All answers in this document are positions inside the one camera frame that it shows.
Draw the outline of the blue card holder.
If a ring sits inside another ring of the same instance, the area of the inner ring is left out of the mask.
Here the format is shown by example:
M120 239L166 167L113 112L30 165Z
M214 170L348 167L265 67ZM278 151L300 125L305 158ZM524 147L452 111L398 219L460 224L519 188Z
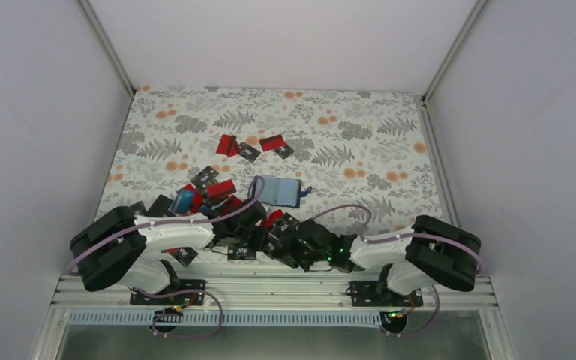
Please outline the blue card holder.
M299 209L302 198L308 196L312 187L302 188L302 180L262 175L253 183L253 196L268 206Z

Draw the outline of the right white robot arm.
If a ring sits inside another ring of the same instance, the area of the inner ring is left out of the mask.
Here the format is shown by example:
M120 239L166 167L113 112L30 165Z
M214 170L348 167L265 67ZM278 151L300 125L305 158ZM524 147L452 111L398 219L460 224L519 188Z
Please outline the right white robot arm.
M305 272L321 262L343 273L376 269L377 298L395 305L434 284L472 291L482 267L481 247L477 236L428 215L402 230L366 237L336 235L313 219L298 222L285 215L268 230L262 251Z

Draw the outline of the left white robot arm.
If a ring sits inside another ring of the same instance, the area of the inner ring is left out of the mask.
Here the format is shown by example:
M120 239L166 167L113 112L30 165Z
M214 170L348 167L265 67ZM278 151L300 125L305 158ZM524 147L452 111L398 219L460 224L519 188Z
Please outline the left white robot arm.
M90 292L120 284L167 304L179 293L169 250L206 248L214 240L234 237L236 230L248 229L265 216L264 206L252 199L229 214L207 210L186 217L149 217L118 206L70 240L74 261L68 271L78 274Z

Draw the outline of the black VIP card front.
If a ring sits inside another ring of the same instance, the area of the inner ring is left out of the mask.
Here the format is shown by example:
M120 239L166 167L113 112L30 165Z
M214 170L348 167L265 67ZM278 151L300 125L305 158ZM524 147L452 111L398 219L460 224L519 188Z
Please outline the black VIP card front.
M257 252L252 248L235 244L228 247L227 259L229 261L255 260L256 258Z

